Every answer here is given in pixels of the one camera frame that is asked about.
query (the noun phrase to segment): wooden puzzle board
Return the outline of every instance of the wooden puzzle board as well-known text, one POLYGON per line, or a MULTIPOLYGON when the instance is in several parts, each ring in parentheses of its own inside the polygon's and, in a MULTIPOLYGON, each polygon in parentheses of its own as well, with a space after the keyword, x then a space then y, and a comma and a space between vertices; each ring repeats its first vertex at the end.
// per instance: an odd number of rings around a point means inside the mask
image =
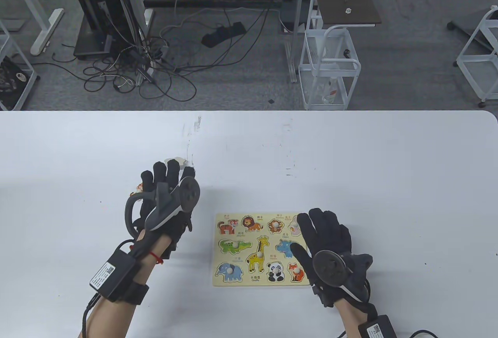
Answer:
POLYGON ((290 251, 306 247, 297 214, 218 214, 214 286, 300 286, 308 279, 290 251))

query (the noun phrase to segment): black bag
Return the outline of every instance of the black bag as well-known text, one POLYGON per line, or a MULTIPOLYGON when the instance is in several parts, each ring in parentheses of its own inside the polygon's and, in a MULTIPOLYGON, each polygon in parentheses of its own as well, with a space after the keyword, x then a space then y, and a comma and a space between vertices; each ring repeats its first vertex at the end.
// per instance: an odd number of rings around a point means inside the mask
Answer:
POLYGON ((23 94, 29 79, 17 64, 12 62, 9 57, 5 57, 0 63, 0 102, 2 105, 8 110, 13 109, 23 94))

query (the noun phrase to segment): red string bracelet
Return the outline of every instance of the red string bracelet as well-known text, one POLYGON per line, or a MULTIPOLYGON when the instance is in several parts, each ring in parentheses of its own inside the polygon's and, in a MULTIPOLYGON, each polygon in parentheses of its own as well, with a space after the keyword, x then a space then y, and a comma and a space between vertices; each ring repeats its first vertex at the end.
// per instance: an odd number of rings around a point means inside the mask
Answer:
POLYGON ((152 251, 149 252, 154 258, 156 258, 156 264, 164 264, 164 260, 162 260, 159 256, 154 254, 152 251))

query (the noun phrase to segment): circular disc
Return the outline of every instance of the circular disc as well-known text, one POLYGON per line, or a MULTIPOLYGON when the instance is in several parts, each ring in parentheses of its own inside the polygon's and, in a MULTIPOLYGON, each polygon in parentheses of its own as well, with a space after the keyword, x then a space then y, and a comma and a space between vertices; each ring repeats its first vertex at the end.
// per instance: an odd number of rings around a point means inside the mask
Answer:
POLYGON ((341 256, 329 250, 316 253, 313 257, 313 268, 323 282, 333 287, 344 285, 349 276, 349 271, 341 256))
POLYGON ((201 188, 193 177, 184 177, 180 183, 180 206, 185 212, 191 212, 199 201, 201 188))

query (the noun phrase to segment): forearm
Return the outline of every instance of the forearm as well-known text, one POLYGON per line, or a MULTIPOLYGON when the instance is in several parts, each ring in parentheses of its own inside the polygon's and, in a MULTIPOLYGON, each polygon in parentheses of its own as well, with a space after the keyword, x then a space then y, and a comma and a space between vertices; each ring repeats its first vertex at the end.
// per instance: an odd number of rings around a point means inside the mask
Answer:
MULTIPOLYGON (((151 251, 160 255, 170 243, 171 239, 163 236, 151 251)), ((145 285, 154 269, 156 259, 148 255, 142 259, 141 263, 142 268, 133 280, 145 285)), ((87 320, 87 338, 125 338, 136 307, 125 302, 110 302, 107 299, 100 299, 87 320)))
POLYGON ((366 313, 354 308, 345 299, 340 299, 334 306, 341 315, 347 338, 361 338, 358 326, 366 322, 366 313))

